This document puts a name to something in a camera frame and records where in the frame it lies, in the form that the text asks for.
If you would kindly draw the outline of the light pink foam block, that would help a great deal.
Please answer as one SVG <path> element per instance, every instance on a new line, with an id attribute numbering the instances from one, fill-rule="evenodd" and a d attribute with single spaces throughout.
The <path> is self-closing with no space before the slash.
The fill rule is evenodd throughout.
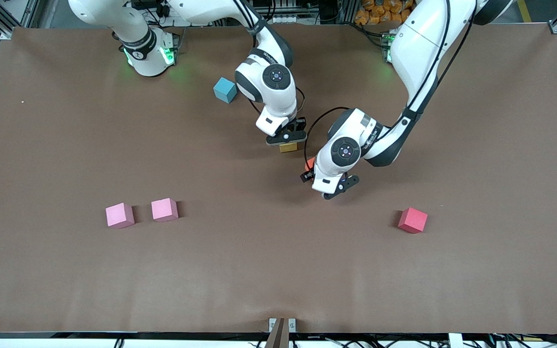
<path id="1" fill-rule="evenodd" d="M 152 218 L 157 222 L 168 222 L 179 218 L 177 202 L 172 198 L 164 198 L 151 202 Z"/>
<path id="2" fill-rule="evenodd" d="M 105 209 L 107 226 L 122 229 L 135 224 L 133 209 L 128 203 L 118 203 Z"/>

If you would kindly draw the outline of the teal foam block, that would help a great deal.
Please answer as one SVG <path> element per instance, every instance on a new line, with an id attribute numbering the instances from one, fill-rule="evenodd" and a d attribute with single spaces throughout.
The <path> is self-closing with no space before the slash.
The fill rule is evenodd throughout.
<path id="1" fill-rule="evenodd" d="M 237 96 L 238 88 L 234 82 L 221 77 L 214 85 L 214 93 L 217 99 L 229 104 Z"/>

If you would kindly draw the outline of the red foam block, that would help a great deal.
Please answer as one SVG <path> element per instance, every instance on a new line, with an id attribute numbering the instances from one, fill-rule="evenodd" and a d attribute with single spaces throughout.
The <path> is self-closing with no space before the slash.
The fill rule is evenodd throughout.
<path id="1" fill-rule="evenodd" d="M 413 234 L 422 233 L 425 230 L 428 215 L 413 207 L 402 211 L 397 227 Z"/>

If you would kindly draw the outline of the dark electronics rack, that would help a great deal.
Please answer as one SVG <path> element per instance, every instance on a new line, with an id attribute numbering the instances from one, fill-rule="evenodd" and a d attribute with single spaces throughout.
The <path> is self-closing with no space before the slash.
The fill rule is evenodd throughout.
<path id="1" fill-rule="evenodd" d="M 338 24 L 337 0 L 248 0 L 272 24 Z"/>

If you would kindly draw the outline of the bag of orange fruits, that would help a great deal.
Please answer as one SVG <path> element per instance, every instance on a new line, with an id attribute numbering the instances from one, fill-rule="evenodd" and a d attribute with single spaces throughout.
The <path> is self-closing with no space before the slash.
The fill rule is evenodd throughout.
<path id="1" fill-rule="evenodd" d="M 417 5 L 418 0 L 360 0 L 353 22 L 358 26 L 404 23 Z"/>

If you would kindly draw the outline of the silver bracket with brown post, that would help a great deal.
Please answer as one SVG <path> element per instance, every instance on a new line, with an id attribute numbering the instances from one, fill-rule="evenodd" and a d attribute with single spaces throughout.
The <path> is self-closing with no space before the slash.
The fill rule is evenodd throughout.
<path id="1" fill-rule="evenodd" d="M 297 321 L 294 318 L 269 319 L 269 337 L 264 348 L 296 348 Z"/>

